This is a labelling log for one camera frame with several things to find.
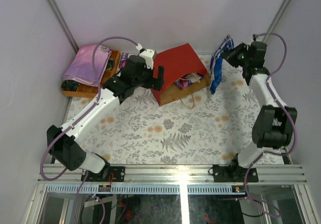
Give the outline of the red paper bag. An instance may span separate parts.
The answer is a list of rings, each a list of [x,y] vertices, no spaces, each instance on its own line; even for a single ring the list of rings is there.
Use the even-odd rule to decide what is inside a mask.
[[[164,67],[162,90],[151,91],[160,106],[193,94],[211,83],[205,65],[188,43],[158,53],[154,60],[154,77],[157,77],[160,66]],[[204,77],[199,82],[180,89],[175,81],[191,73],[199,73]]]

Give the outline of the purple snack packet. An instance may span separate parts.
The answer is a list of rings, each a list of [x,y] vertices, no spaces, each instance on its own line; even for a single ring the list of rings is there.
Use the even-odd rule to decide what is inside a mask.
[[[125,66],[126,60],[129,58],[128,53],[122,53],[118,68],[121,69]]]
[[[183,77],[177,79],[175,81],[176,86],[180,89],[183,90],[184,88],[194,84],[194,83],[199,83],[201,79],[203,79],[204,76],[199,73],[190,73],[187,75],[184,75]]]

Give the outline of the blue snack packet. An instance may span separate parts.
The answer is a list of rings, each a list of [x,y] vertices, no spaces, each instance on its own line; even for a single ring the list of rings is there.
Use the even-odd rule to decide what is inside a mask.
[[[224,38],[223,42],[217,48],[217,50],[212,54],[211,62],[210,62],[210,72],[211,72],[211,86],[210,92],[214,94],[216,92],[217,87],[219,86],[222,79],[222,62],[223,59],[220,57],[220,54],[224,50],[229,50],[234,48],[233,38],[227,34]]]

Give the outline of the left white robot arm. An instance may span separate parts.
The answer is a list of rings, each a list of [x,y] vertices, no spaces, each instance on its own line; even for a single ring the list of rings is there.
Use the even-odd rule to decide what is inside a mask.
[[[92,172],[99,181],[109,177],[109,163],[98,154],[86,153],[80,146],[100,118],[120,106],[138,87],[160,91],[164,84],[164,67],[159,66],[154,77],[156,52],[150,49],[127,58],[125,66],[110,77],[101,92],[73,119],[61,127],[47,130],[49,154],[68,170]]]

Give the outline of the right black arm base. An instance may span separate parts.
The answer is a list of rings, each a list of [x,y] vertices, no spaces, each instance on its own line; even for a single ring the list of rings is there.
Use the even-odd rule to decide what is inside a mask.
[[[218,183],[236,183],[246,180],[246,183],[256,183],[259,181],[256,168],[251,168],[247,173],[247,168],[241,167],[237,160],[238,154],[230,161],[229,165],[212,165],[208,169],[208,174],[213,176],[214,182]]]

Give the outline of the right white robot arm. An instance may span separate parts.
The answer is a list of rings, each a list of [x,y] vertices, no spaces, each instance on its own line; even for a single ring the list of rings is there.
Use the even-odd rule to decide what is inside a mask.
[[[271,74],[264,67],[266,48],[265,43],[253,41],[250,45],[241,43],[226,49],[220,55],[231,66],[242,67],[242,76],[260,105],[252,141],[234,158],[237,164],[229,168],[229,176],[234,181],[242,180],[247,174],[246,168],[253,167],[264,154],[280,155],[279,149],[290,144],[295,132],[297,110],[287,106],[271,82]]]

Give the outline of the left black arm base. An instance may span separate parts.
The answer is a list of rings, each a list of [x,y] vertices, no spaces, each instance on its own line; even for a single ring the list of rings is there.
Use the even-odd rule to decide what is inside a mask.
[[[98,174],[89,171],[85,182],[123,182],[124,177],[124,166],[107,166]]]

